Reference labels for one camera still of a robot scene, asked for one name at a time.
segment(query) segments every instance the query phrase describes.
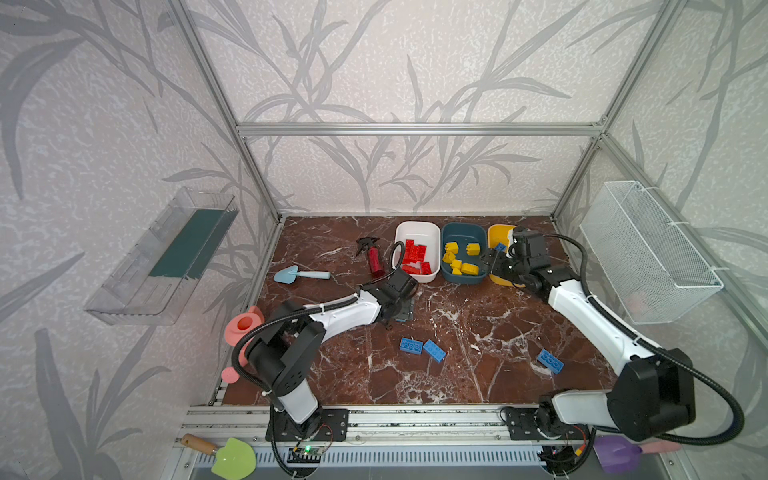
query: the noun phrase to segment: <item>blue toy block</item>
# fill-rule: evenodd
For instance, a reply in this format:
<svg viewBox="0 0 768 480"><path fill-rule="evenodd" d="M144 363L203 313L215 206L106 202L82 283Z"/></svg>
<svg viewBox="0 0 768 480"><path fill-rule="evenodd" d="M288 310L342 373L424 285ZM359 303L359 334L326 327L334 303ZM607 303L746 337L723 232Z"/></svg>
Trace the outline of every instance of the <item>blue toy block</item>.
<svg viewBox="0 0 768 480"><path fill-rule="evenodd" d="M544 363L548 369L550 369L552 372L560 373L563 369L563 362L556 359L554 355L549 353L547 350L542 350L541 353L538 354L536 359Z"/></svg>
<svg viewBox="0 0 768 480"><path fill-rule="evenodd" d="M411 340L411 339L400 340L400 349L403 352L415 353L416 355L422 354L422 345L423 343L418 342L416 340Z"/></svg>
<svg viewBox="0 0 768 480"><path fill-rule="evenodd" d="M432 358L433 358L433 359L435 359L435 361L436 361L437 363L440 363L440 362L442 362L442 360L445 358L445 352L443 351L443 349L441 349L440 347L438 347L438 346L437 346L437 345L436 345L436 344L435 344L433 341L431 341L431 340L427 340L427 343L425 343L425 344L424 344L424 350L426 350L426 352L427 352L427 353L428 353L430 356L432 356Z"/></svg>

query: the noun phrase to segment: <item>yellow bin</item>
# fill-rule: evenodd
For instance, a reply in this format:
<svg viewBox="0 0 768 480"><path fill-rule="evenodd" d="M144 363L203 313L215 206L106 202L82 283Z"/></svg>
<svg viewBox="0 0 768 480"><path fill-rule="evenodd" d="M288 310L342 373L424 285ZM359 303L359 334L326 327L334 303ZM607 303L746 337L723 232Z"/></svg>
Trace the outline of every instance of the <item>yellow bin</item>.
<svg viewBox="0 0 768 480"><path fill-rule="evenodd" d="M502 225L501 223L492 225L491 228L488 229L488 248L492 249L496 245L503 243L507 247L504 249L504 253L507 253L507 250L509 249L509 239L507 236L509 235L509 231L513 228L515 228L515 225ZM488 277L493 283L497 283L498 285L512 286L512 282L504 280L499 276L489 274Z"/></svg>

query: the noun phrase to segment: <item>toy shovel handle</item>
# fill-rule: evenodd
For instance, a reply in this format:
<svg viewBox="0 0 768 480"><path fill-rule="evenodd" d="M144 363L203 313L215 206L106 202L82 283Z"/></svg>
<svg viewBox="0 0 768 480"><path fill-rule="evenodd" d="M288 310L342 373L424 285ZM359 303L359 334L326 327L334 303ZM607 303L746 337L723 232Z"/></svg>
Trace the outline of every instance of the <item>toy shovel handle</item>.
<svg viewBox="0 0 768 480"><path fill-rule="evenodd" d="M331 272L298 272L297 276L305 276L307 278L323 278L328 280L331 277Z"/></svg>
<svg viewBox="0 0 768 480"><path fill-rule="evenodd" d="M202 452L205 455L214 455L216 450L219 449L215 443L208 442L189 433L181 437L181 445Z"/></svg>

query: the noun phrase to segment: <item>gray floor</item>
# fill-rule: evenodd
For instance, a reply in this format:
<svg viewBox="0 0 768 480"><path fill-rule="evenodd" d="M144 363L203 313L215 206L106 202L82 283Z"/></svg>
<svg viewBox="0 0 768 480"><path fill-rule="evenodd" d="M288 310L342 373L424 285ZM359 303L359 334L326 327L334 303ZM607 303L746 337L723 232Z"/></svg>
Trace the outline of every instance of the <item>gray floor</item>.
<svg viewBox="0 0 768 480"><path fill-rule="evenodd" d="M438 467L438 468L321 468L310 477L312 480L339 480L340 478L368 480L459 480L464 478L483 480L509 480L531 478L546 480L552 475L535 467ZM279 468L259 468L245 480L287 480L290 478ZM603 472L595 455L591 455L578 471L570 475L573 480L668 480L658 455L643 455L640 467L624 475ZM209 468L196 468L191 480L220 480Z"/></svg>

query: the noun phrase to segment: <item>leaf patterned wallpaper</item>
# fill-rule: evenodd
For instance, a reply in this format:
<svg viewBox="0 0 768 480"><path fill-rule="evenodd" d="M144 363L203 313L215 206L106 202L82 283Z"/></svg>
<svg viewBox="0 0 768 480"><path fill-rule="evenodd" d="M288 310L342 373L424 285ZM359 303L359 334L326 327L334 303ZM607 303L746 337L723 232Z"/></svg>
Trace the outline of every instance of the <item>leaf patterned wallpaper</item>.
<svg viewBox="0 0 768 480"><path fill-rule="evenodd" d="M263 261L273 222L164 6L0 5L0 478L158 478ZM240 214L180 319L85 313L181 186Z"/></svg>
<svg viewBox="0 0 768 480"><path fill-rule="evenodd" d="M768 2L689 0L621 112L612 134L763 306L768 305ZM578 225L606 180L624 180L598 155L558 219ZM590 282L621 308L592 262ZM764 478L768 469L768 356L717 294L673 323L637 328L680 347L745 409L741 436L686 447L702 480ZM697 384L697 421L684 434L730 424L727 406Z"/></svg>
<svg viewBox="0 0 768 480"><path fill-rule="evenodd" d="M187 4L240 122L589 122L600 119L662 1ZM297 214L544 211L587 143L249 141L280 209Z"/></svg>

